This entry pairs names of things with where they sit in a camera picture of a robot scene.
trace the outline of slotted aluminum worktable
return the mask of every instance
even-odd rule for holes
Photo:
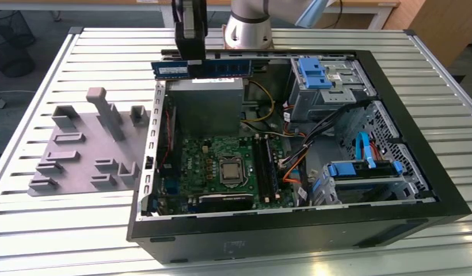
[[[66,36],[0,159],[1,275],[472,275],[472,215],[383,248],[164,267],[125,241],[131,191],[26,195],[54,106],[92,112],[85,90],[101,86],[119,111],[131,105],[149,110],[149,62],[175,48],[172,35],[169,29],[85,28]],[[205,41],[207,48],[220,48],[221,32],[212,30]],[[275,29],[273,44],[372,52],[472,208],[472,100],[418,39],[402,31]]]

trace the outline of blue ram stick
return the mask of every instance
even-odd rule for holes
[[[249,59],[211,59],[201,62],[201,68],[196,70],[196,76],[189,75],[187,61],[163,61],[151,63],[155,79],[216,79],[244,78],[252,74]]]

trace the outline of floor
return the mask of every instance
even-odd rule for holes
[[[36,68],[30,74],[20,78],[5,78],[0,73],[0,91],[25,90],[36,91],[48,67],[53,61],[54,54],[60,48],[69,27],[163,27],[160,13],[151,11],[137,12],[96,12],[96,11],[65,11],[61,12],[61,21],[53,22],[46,11],[24,11],[29,28],[36,37],[36,42],[28,47]],[[228,13],[211,12],[208,15],[208,27],[217,28],[227,22]],[[292,28],[283,21],[272,20],[272,27]],[[449,72],[454,75],[466,75],[461,86],[472,96],[472,49],[467,48],[455,60]],[[33,94],[29,92],[1,93],[6,107],[0,109],[0,153],[2,152],[18,120],[24,114]]]

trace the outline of wastebasket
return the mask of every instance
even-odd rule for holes
[[[0,10],[0,35],[16,47],[26,47],[34,36],[18,10]]]
[[[4,76],[14,78],[29,74],[34,63],[22,47],[12,45],[0,35],[0,72]]]

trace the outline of green motherboard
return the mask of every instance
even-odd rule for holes
[[[279,198],[261,202],[257,195],[257,178],[253,167],[252,137],[208,137],[183,139],[181,176],[179,181],[180,197],[200,194],[241,193],[253,197],[252,209],[292,207],[290,185],[279,179]],[[283,157],[282,141],[278,137],[268,140],[273,166]],[[172,214],[191,213],[183,200],[171,202]]]

